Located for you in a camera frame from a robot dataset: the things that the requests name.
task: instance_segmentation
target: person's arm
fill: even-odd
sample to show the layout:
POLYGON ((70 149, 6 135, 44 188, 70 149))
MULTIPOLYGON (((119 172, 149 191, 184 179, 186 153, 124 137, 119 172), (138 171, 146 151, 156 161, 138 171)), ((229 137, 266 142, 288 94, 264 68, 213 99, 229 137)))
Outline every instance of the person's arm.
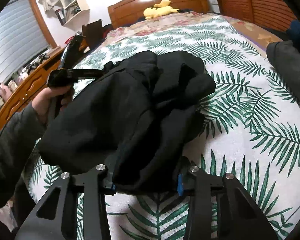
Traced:
POLYGON ((0 131, 0 208, 12 197, 35 142, 45 131, 51 98, 64 93, 61 104, 66 106, 72 99, 69 86, 45 88, 0 131))

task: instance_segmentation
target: wooden window frame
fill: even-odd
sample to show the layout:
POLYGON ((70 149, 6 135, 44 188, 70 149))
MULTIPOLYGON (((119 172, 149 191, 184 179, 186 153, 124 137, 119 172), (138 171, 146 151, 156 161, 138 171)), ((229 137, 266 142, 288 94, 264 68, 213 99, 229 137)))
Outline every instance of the wooden window frame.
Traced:
POLYGON ((42 17, 42 14, 39 10, 37 2, 35 0, 29 0, 29 2, 30 2, 31 9, 34 13, 34 16, 38 22, 38 25, 43 33, 44 38, 46 39, 48 44, 50 44, 53 48, 56 48, 57 44, 56 44, 55 40, 53 39, 44 19, 42 17))

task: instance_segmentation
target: bed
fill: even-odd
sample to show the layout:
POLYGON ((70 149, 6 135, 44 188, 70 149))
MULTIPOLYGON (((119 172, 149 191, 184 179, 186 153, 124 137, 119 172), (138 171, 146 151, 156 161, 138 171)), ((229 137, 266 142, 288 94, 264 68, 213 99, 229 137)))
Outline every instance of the bed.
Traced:
MULTIPOLYGON (((208 10, 207 0, 171 1, 175 8, 208 10)), ((110 6, 114 28, 132 23, 144 8, 158 2, 123 0, 110 6)), ((278 238, 284 239, 300 218, 300 106, 265 56, 266 45, 280 39, 247 22, 199 13, 171 14, 117 28, 75 68, 100 69, 110 60, 123 60, 144 50, 156 54, 185 50, 200 57, 216 82, 216 92, 200 101, 205 124, 200 136, 184 147, 183 155, 208 173, 236 175, 278 238)), ((75 84, 75 96, 90 82, 75 84)), ((61 172, 58 166, 46 165, 34 149, 25 180, 35 202, 61 172)), ((188 200, 170 194, 106 195, 111 237, 182 239, 188 200)), ((217 208, 212 201, 212 237, 216 237, 217 208)), ((83 204, 81 194, 78 240, 83 239, 83 204)))

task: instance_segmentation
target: window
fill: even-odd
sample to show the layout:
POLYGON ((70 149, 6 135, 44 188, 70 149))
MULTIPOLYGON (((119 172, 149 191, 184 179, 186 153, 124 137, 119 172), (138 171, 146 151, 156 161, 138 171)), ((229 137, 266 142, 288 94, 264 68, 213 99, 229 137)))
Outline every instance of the window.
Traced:
POLYGON ((31 0, 11 0, 0 13, 0 82, 2 83, 9 80, 13 72, 46 49, 49 43, 56 47, 43 19, 38 21, 36 14, 40 12, 36 12, 33 6, 31 0))

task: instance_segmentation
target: toy on windowsill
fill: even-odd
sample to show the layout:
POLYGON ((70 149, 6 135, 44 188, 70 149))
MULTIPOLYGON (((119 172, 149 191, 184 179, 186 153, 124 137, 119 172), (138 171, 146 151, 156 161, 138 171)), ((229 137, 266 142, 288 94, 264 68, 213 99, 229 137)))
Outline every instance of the toy on windowsill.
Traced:
POLYGON ((152 19, 161 15, 177 13, 179 9, 173 9, 171 6, 169 6, 169 4, 169 0, 162 0, 161 3, 155 4, 154 8, 145 9, 143 15, 146 19, 152 19))

